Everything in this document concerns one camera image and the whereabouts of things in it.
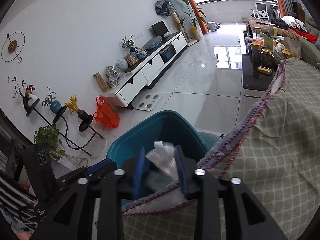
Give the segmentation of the white plastic bag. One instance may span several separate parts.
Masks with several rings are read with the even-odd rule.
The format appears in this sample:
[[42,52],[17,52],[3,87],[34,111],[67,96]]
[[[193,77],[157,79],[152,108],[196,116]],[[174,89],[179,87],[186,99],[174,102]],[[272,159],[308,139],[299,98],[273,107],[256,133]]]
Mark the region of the white plastic bag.
[[145,157],[172,180],[178,180],[175,147],[170,142],[156,141]]

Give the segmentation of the teal plastic trash bin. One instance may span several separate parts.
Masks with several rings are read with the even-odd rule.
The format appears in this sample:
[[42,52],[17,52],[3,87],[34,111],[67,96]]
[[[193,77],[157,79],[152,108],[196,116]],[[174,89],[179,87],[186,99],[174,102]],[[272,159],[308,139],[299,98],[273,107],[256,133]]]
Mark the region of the teal plastic trash bin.
[[[184,156],[194,159],[198,163],[208,153],[209,146],[214,145],[214,143],[207,144],[202,135],[204,133],[197,132],[177,112],[160,111],[145,119],[114,141],[108,149],[107,159],[111,159],[116,163],[117,168],[121,168],[123,162],[127,159],[133,158],[133,162],[135,162],[136,156],[142,155],[140,154],[142,153],[142,148],[144,148],[144,152],[147,154],[154,149],[154,142],[162,141],[170,142],[174,146],[180,145]],[[143,183],[141,196],[146,197],[172,185],[175,186],[178,180],[158,185],[159,189],[156,191],[148,190],[144,179],[146,179],[150,167],[155,167],[155,165],[148,160],[146,161],[147,164],[144,164],[142,170]],[[117,177],[113,172],[111,171],[106,175],[106,178],[101,179],[101,203],[102,206],[117,209],[121,206],[120,195],[122,194],[117,188],[122,182],[126,183],[126,174]]]

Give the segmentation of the patterned tablecloth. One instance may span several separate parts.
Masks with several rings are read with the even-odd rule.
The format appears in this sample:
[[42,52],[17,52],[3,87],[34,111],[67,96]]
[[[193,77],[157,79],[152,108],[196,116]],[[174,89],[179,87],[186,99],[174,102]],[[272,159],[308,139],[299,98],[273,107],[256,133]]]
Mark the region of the patterned tablecloth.
[[319,68],[293,57],[197,163],[199,200],[177,182],[123,209],[127,239],[319,239]]

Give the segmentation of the orange plastic bag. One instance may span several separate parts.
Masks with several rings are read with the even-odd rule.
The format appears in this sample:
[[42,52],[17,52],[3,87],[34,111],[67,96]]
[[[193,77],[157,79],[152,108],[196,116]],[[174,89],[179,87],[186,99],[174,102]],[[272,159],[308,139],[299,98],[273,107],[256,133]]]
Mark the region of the orange plastic bag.
[[109,129],[117,128],[120,117],[103,96],[96,98],[97,110],[93,113],[93,118]]

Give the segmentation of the white black tv cabinet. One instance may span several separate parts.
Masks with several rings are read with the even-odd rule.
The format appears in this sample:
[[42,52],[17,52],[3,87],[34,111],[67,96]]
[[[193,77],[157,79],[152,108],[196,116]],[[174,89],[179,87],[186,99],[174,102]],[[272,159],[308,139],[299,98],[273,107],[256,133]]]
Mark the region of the white black tv cabinet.
[[163,74],[186,51],[183,33],[170,34],[125,77],[116,88],[103,92],[107,101],[118,107],[132,109],[131,102],[143,88],[153,88]]

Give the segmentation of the white body scale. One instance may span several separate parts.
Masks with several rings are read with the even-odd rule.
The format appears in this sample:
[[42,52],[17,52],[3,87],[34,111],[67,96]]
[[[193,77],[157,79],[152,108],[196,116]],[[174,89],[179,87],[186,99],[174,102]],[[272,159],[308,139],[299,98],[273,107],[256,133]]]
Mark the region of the white body scale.
[[156,93],[148,93],[146,96],[142,97],[137,104],[136,109],[140,111],[152,111],[161,97],[161,95]]

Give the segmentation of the cluttered coffee table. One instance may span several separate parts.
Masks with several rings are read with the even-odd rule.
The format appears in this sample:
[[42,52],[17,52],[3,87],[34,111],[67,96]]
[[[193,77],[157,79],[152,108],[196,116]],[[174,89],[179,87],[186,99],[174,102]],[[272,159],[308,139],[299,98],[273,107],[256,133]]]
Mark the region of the cluttered coffee table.
[[251,20],[244,34],[242,87],[245,97],[258,98],[267,90],[283,59],[301,58],[302,37],[282,20],[278,24]]

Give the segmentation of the small black monitor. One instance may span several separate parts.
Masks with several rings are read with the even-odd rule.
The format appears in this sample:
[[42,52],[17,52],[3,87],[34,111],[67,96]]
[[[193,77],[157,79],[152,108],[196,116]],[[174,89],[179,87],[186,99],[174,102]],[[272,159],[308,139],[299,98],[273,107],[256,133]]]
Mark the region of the small black monitor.
[[166,38],[165,35],[169,32],[167,26],[163,21],[153,24],[151,28],[156,36],[161,36],[163,39]]

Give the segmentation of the left orange curtain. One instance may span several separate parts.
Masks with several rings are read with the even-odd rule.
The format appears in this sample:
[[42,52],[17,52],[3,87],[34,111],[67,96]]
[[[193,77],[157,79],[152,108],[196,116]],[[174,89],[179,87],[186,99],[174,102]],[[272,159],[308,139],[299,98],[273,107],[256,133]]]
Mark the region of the left orange curtain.
[[190,3],[190,6],[192,7],[194,13],[195,13],[195,16],[197,18],[197,21],[200,25],[200,28],[201,28],[201,31],[204,34],[207,34],[208,33],[208,27],[207,27],[207,24],[201,20],[201,18],[205,18],[205,16],[203,16],[200,12],[200,9],[198,8],[195,0],[188,0],[189,3]]

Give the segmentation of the white office chair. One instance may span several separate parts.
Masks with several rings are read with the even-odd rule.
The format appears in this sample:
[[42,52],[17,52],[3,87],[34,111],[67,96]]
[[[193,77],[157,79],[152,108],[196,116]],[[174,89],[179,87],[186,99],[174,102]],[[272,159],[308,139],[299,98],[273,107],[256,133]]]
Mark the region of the white office chair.
[[262,2],[255,2],[255,9],[251,10],[252,14],[251,16],[259,19],[259,20],[269,20],[270,17],[267,12],[267,4]]

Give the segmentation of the large leafy potted plant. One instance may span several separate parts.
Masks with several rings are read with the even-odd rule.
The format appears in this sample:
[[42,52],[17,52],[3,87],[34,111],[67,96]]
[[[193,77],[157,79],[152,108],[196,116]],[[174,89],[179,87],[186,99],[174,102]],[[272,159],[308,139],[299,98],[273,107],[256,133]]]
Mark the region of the large leafy potted plant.
[[206,23],[206,20],[204,19],[206,16],[201,10],[201,8],[191,9],[190,3],[188,0],[181,0],[181,1],[187,6],[187,9],[188,9],[188,11],[185,11],[184,13],[188,15],[190,18],[190,20],[186,20],[185,18],[183,18],[182,21],[183,22],[186,21],[191,25],[190,31],[192,32],[195,40],[199,42],[201,38],[198,32],[198,27],[199,27],[198,20],[200,20],[200,22]]

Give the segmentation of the white standing air conditioner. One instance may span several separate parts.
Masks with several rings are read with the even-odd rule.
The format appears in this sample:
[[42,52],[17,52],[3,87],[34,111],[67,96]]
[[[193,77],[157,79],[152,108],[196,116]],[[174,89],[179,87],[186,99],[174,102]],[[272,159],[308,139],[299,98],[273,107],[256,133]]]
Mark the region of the white standing air conditioner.
[[185,28],[186,33],[190,39],[194,39],[194,35],[191,31],[191,18],[186,12],[192,11],[192,7],[190,5],[186,5],[182,0],[165,0],[170,1],[172,5],[175,7],[177,15],[179,18],[184,18],[182,25]]

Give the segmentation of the round wall clock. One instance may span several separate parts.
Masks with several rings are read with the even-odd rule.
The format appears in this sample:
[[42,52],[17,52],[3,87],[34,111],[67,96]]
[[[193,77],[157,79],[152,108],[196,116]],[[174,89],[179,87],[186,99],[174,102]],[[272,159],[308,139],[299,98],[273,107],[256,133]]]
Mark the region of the round wall clock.
[[22,31],[7,33],[1,49],[1,59],[6,62],[22,62],[21,52],[25,45],[25,34]]

